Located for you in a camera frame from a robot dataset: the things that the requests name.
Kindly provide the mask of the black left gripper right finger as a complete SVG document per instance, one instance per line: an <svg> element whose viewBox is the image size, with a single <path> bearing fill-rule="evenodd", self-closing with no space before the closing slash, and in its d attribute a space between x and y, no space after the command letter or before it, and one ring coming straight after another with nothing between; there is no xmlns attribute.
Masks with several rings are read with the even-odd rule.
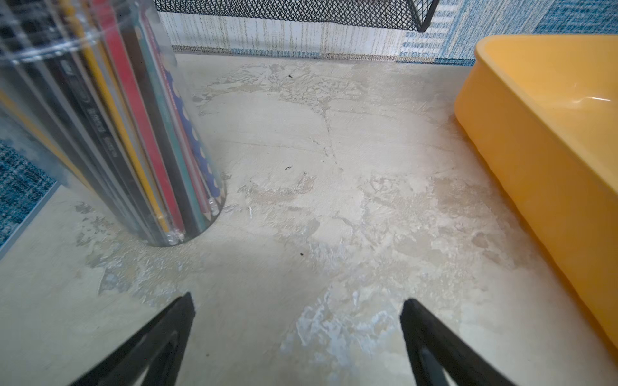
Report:
<svg viewBox="0 0 618 386"><path fill-rule="evenodd" d="M417 385L511 385L417 299L400 314L407 355Z"/></svg>

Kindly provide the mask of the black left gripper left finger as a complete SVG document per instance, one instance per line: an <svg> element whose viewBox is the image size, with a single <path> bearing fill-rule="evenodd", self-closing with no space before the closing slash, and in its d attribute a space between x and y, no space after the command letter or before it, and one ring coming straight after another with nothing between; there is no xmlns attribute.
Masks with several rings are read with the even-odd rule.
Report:
<svg viewBox="0 0 618 386"><path fill-rule="evenodd" d="M74 385L174 385L196 316L192 295L178 297Z"/></svg>

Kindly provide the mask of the yellow plastic storage tray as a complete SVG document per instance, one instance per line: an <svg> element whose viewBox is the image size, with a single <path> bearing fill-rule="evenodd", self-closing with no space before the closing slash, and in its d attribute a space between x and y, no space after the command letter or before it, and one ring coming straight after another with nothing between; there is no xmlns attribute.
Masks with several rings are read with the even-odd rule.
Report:
<svg viewBox="0 0 618 386"><path fill-rule="evenodd" d="M617 340L617 38L494 35L455 101L478 153Z"/></svg>

